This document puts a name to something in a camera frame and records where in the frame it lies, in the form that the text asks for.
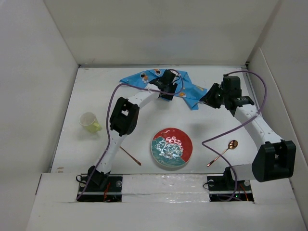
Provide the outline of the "blue astronaut print placemat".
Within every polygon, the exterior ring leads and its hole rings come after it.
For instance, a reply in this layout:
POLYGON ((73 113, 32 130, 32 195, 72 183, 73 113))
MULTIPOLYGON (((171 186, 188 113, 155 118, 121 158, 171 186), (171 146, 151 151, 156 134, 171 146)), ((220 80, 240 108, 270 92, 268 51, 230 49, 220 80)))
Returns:
MULTIPOLYGON (((120 83, 126 83, 140 88, 145 88, 147 84, 158 77, 161 77, 167 69, 151 69, 133 74, 120 80, 120 83)), ((175 96, 182 97, 191 110, 198 110, 200 99, 206 95, 207 89, 199 87, 192 83, 189 75, 185 71, 171 70, 176 76, 172 79, 177 84, 175 96)))

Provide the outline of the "rose gold spoon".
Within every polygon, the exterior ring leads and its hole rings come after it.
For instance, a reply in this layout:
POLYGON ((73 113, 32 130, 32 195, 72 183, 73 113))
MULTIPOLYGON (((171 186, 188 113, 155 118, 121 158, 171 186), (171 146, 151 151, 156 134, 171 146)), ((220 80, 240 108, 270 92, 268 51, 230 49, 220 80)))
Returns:
MULTIPOLYGON (((237 140, 232 140, 228 143, 227 149, 224 150, 221 155, 224 155, 228 150, 234 150, 238 146, 238 141, 237 140)), ((210 161, 207 164, 207 167, 210 167, 217 159, 219 159, 220 156, 218 155, 216 158, 214 158, 212 161, 210 161)))

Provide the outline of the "red and teal plate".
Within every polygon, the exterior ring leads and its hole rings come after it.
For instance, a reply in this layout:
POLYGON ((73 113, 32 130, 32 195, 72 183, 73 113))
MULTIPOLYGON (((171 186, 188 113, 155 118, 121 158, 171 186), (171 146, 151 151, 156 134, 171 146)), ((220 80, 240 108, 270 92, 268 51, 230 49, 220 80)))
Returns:
POLYGON ((181 168, 193 153, 191 138, 178 128, 165 128, 152 138, 150 146, 154 160, 166 168, 181 168))

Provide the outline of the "image-left white robot arm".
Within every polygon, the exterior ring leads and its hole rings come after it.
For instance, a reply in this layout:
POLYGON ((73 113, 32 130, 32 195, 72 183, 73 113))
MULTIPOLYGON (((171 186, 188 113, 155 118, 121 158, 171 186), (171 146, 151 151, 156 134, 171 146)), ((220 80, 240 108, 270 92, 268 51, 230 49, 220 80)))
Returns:
POLYGON ((115 88, 106 115, 107 147, 95 164, 88 169, 86 185, 90 183, 97 191, 106 188, 115 155, 123 140, 134 131, 140 110, 159 97, 172 100, 174 95, 179 94, 180 91, 176 91, 176 78, 181 81, 180 85, 183 88, 183 79, 174 69, 165 70, 161 76, 152 79, 144 88, 129 83, 121 83, 115 88), (140 91, 129 98, 119 97, 111 111, 114 95, 117 89, 124 85, 140 91))

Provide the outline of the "image-right white robot arm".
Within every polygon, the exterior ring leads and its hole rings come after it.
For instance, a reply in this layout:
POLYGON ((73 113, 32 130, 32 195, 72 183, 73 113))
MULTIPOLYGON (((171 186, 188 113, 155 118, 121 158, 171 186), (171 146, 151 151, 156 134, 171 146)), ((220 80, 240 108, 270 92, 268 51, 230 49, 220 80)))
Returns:
POLYGON ((222 178, 225 188, 232 190, 243 180, 266 182, 293 176, 296 145, 276 134, 260 115, 261 109, 250 97, 242 95, 239 77, 225 74, 223 81, 214 83, 201 102, 212 108, 225 106, 258 148, 252 163, 225 169, 222 178))

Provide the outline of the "image-left black arm base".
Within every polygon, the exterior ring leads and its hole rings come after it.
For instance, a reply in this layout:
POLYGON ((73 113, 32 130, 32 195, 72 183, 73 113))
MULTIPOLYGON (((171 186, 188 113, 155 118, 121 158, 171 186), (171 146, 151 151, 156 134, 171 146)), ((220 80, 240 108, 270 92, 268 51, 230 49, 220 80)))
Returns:
POLYGON ((77 175, 78 202, 114 203, 122 201, 122 175, 99 172, 91 166, 87 174, 77 175))

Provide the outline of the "image-right black arm base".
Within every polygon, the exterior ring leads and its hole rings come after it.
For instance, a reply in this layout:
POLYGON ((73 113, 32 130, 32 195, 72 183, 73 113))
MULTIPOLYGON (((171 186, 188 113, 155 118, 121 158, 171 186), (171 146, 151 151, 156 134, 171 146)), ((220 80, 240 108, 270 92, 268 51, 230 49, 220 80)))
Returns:
POLYGON ((222 175, 207 175, 203 188, 208 190, 210 202, 223 202, 228 199, 230 202, 254 202, 250 181, 247 186, 243 180, 237 181, 236 185, 231 174, 230 167, 227 167, 222 175))

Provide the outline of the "rose gold fork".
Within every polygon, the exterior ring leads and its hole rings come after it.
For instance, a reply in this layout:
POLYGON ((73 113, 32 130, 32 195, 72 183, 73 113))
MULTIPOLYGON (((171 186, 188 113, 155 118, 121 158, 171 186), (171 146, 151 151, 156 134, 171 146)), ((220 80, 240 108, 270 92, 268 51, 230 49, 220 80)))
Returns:
POLYGON ((129 154, 122 146, 120 146, 120 149, 122 151, 124 151, 130 158, 132 158, 134 160, 134 162, 136 162, 139 166, 141 166, 141 162, 138 161, 135 157, 133 157, 131 154, 129 154))

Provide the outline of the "yellow plastic cup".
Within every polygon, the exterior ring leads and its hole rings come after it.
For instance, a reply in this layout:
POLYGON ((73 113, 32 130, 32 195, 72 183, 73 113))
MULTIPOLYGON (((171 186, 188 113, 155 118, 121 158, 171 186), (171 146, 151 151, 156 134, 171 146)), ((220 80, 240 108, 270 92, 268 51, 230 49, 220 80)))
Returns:
POLYGON ((85 112, 79 117, 80 125, 91 133, 96 133, 102 129, 102 126, 99 124, 97 117, 92 112, 85 112))

